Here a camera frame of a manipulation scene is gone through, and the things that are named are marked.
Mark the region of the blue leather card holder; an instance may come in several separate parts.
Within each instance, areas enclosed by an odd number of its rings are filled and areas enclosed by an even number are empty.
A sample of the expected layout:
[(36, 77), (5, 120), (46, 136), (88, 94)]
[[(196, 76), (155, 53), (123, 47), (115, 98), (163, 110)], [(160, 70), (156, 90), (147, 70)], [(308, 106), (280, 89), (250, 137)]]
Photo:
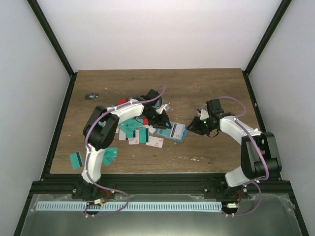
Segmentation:
[(188, 132), (185, 124), (171, 122), (171, 128), (156, 129), (154, 134), (174, 141), (183, 142)]

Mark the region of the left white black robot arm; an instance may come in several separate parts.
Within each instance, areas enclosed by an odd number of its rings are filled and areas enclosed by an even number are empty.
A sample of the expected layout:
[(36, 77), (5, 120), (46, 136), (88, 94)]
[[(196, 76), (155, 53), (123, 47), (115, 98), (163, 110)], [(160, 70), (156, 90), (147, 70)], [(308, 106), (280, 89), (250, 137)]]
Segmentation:
[(101, 164), (105, 149), (114, 140), (116, 128), (122, 122), (135, 117), (144, 117), (153, 128), (171, 128), (166, 109), (155, 108), (164, 91), (151, 89), (146, 95), (130, 98), (125, 103), (105, 108), (97, 106), (87, 121), (85, 137), (86, 159), (81, 173), (83, 193), (94, 199), (100, 194)]

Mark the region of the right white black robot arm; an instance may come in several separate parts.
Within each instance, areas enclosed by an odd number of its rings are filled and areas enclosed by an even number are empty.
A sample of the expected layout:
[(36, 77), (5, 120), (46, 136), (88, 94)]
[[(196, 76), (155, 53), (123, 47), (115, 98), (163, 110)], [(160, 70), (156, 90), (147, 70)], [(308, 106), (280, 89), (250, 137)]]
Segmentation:
[(198, 115), (188, 125), (187, 130), (198, 135), (210, 136), (212, 131), (225, 133), (241, 145), (241, 164), (233, 171), (225, 174), (225, 182), (219, 185), (219, 193), (230, 198), (236, 193), (236, 187), (251, 182), (277, 177), (282, 171), (282, 163), (275, 135), (262, 132), (241, 122), (239, 117), (225, 112), (220, 97), (205, 103), (206, 109), (197, 109)]

